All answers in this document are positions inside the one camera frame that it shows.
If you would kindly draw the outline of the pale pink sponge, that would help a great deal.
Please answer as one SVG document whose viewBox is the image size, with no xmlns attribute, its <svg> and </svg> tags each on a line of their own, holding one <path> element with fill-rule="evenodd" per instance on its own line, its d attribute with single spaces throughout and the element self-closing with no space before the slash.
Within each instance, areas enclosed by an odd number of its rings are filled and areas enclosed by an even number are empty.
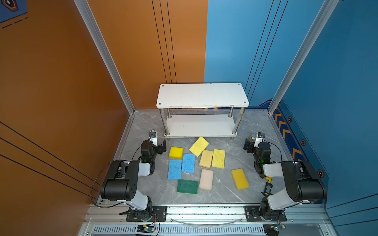
<svg viewBox="0 0 378 236">
<path fill-rule="evenodd" d="M 214 171 L 202 169 L 199 181 L 199 188 L 202 190 L 211 191 L 213 184 Z"/>
</svg>

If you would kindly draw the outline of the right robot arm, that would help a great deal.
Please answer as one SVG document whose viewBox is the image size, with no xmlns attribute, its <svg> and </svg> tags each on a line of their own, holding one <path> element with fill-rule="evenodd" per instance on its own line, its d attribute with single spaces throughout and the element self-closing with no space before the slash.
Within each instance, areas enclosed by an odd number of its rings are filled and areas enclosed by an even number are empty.
<svg viewBox="0 0 378 236">
<path fill-rule="evenodd" d="M 301 203 L 327 198 L 322 180 L 308 161 L 271 161 L 272 143 L 247 138 L 243 149 L 254 156 L 260 178 L 268 179 L 259 206 L 245 206 L 248 221 L 286 221 L 285 211 Z"/>
</svg>

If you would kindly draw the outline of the long yellow foam sponge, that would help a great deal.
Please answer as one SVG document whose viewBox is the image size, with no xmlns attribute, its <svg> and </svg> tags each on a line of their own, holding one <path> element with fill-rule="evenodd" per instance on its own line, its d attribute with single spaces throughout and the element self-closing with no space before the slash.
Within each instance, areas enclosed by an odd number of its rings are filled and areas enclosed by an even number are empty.
<svg viewBox="0 0 378 236">
<path fill-rule="evenodd" d="M 245 190 L 250 187 L 243 169 L 232 170 L 231 175 L 237 190 Z"/>
</svg>

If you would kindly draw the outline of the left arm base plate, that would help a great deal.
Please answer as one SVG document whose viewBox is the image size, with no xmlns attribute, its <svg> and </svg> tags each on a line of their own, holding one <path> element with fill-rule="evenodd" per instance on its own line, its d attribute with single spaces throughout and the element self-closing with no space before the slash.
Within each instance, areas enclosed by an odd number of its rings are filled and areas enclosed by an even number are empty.
<svg viewBox="0 0 378 236">
<path fill-rule="evenodd" d="M 127 222 L 165 222 L 167 217 L 167 206 L 152 206 L 146 210 L 130 210 L 127 214 Z"/>
</svg>

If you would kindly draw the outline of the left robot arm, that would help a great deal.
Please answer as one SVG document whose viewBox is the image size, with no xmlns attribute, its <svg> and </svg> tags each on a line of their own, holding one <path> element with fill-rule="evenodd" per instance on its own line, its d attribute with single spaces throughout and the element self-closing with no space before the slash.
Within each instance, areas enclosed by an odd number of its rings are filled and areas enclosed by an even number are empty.
<svg viewBox="0 0 378 236">
<path fill-rule="evenodd" d="M 100 189 L 102 199 L 126 204 L 126 214 L 140 221 L 156 218 L 152 200 L 137 189 L 138 178 L 151 176 L 155 171 L 155 159 L 158 154 L 166 152 L 166 140 L 156 145 L 151 140 L 143 141 L 141 156 L 137 160 L 115 160 L 110 167 Z"/>
</svg>

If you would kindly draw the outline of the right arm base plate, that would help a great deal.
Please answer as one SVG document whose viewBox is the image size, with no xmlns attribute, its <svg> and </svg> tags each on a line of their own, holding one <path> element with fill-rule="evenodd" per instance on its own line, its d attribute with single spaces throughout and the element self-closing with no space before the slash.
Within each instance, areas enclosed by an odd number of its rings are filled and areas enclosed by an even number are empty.
<svg viewBox="0 0 378 236">
<path fill-rule="evenodd" d="M 244 206 L 245 216 L 248 222 L 258 221 L 287 221 L 285 212 L 282 210 L 262 209 L 261 206 Z"/>
</svg>

